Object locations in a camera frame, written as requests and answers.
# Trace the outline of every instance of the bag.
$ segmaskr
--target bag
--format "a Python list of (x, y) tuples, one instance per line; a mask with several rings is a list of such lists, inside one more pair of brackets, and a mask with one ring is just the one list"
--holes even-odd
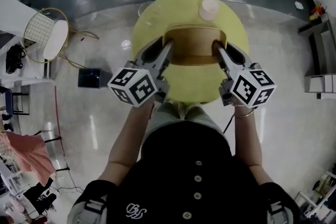
[(12, 74), (18, 68), (22, 68), (21, 59), (26, 56), (26, 53), (21, 45), (12, 46), (6, 55), (6, 73)]

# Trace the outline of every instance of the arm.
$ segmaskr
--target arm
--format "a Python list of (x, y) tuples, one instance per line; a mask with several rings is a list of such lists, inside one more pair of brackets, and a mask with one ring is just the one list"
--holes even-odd
[(153, 100), (139, 108), (132, 108), (124, 127), (114, 143), (104, 172), (98, 179), (110, 181), (117, 186), (137, 162), (139, 150), (148, 120), (152, 112)]
[(235, 130), (236, 130), (236, 156), (241, 159), (250, 169), (259, 185), (272, 182), (272, 179), (263, 169), (263, 155), (256, 130), (254, 112), (247, 115), (252, 109), (245, 106), (235, 107)]

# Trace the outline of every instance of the chair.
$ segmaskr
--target chair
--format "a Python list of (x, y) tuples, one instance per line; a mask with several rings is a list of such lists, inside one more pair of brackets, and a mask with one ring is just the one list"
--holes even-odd
[(6, 111), (9, 115), (29, 115), (29, 113), (24, 113), (21, 110), (14, 110), (13, 107), (13, 96), (29, 95), (29, 93), (12, 93), (10, 89), (0, 86), (0, 94), (5, 94)]
[[(70, 31), (94, 39), (99, 39), (98, 36), (91, 32), (69, 29), (68, 18), (61, 10), (57, 8), (41, 9), (29, 20), (24, 32), (22, 45), (27, 58), (36, 63), (48, 64), (60, 56), (61, 58), (66, 59), (74, 67), (85, 68), (85, 66), (69, 60), (66, 55), (62, 54), (67, 46)], [(29, 51), (27, 51), (27, 48), (35, 43), (38, 43), (40, 48), (43, 47), (43, 58), (39, 57), (34, 59)]]
[(0, 161), (0, 175), (1, 179), (10, 191), (12, 195), (17, 195), (20, 191), (20, 183), (17, 180), (17, 176), (22, 173), (21, 170), (18, 170), (17, 172), (13, 173), (11, 170), (8, 169), (8, 167), (4, 164), (3, 161)]

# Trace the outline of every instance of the button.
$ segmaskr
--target button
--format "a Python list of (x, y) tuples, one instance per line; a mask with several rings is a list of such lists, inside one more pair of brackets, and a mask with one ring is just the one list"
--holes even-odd
[(194, 198), (195, 198), (196, 200), (200, 200), (201, 197), (202, 197), (202, 194), (200, 194), (200, 193), (195, 193), (195, 194), (194, 194)]
[(190, 212), (184, 212), (183, 215), (182, 215), (182, 217), (183, 217), (184, 219), (191, 219), (192, 215), (191, 215)]
[(194, 179), (195, 179), (196, 182), (201, 182), (202, 181), (202, 178), (200, 176), (195, 176)]

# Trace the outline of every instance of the table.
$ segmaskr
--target table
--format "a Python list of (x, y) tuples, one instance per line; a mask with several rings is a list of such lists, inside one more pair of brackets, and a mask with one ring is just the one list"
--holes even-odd
[[(316, 213), (318, 213), (319, 210), (330, 210), (328, 209), (324, 203), (326, 201), (328, 201), (328, 199), (330, 198), (330, 196), (335, 192), (336, 190), (336, 185), (333, 186), (331, 188), (330, 182), (332, 180), (336, 179), (336, 175), (334, 175), (333, 173), (329, 172), (329, 171), (325, 171), (324, 174), (321, 176), (320, 178), (320, 184), (319, 186), (317, 186), (317, 188), (314, 188), (313, 193), (308, 197), (306, 194), (304, 194), (303, 192), (299, 192), (294, 201), (299, 205), (299, 207), (301, 207), (303, 204), (302, 202), (300, 202), (300, 198), (303, 198), (305, 202), (307, 202), (309, 204), (309, 206), (306, 208), (304, 215), (307, 218), (311, 218), (313, 215), (315, 215)], [(329, 186), (331, 189), (327, 192), (327, 194), (321, 195), (321, 191), (317, 191), (317, 189), (319, 189), (321, 187), (321, 185), (325, 184), (325, 186), (322, 187), (322, 189), (324, 189), (326, 186)], [(319, 214), (316, 214), (316, 217), (318, 217), (318, 219), (322, 220), (324, 218), (320, 217)]]
[(314, 75), (305, 77), (305, 92), (336, 99), (336, 18), (323, 14), (299, 28), (298, 34), (308, 37), (314, 64)]
[[(19, 83), (20, 85), (30, 85), (34, 83), (41, 82), (54, 82), (54, 80), (49, 79), (49, 72), (47, 72), (47, 77), (44, 75), (45, 65), (35, 63), (30, 61), (27, 57), (22, 58), (22, 69), (16, 69), (14, 73), (6, 73), (6, 54), (11, 46), (19, 44), (22, 41), (22, 37), (15, 36), (13, 37), (4, 47), (0, 49), (0, 80), (2, 86), (6, 88), (12, 88), (15, 84)], [(44, 61), (43, 58), (43, 48), (30, 46), (27, 50), (28, 53), (34, 54), (37, 60)]]
[(4, 162), (0, 161), (1, 179), (10, 191), (10, 193), (14, 196), (17, 195), (17, 193), (20, 191), (19, 184), (15, 182), (14, 177), (20, 175), (21, 173), (21, 170), (12, 173), (12, 171), (7, 168)]
[[(227, 41), (248, 54), (248, 39), (238, 16), (223, 2), (211, 22), (198, 15), (202, 0), (156, 0), (141, 14), (132, 36), (132, 59), (153, 39), (162, 36), (171, 24), (214, 24), (221, 28)], [(169, 65), (163, 74), (169, 84), (168, 98), (184, 103), (212, 102), (219, 97), (218, 88), (226, 78), (218, 64), (208, 66)]]

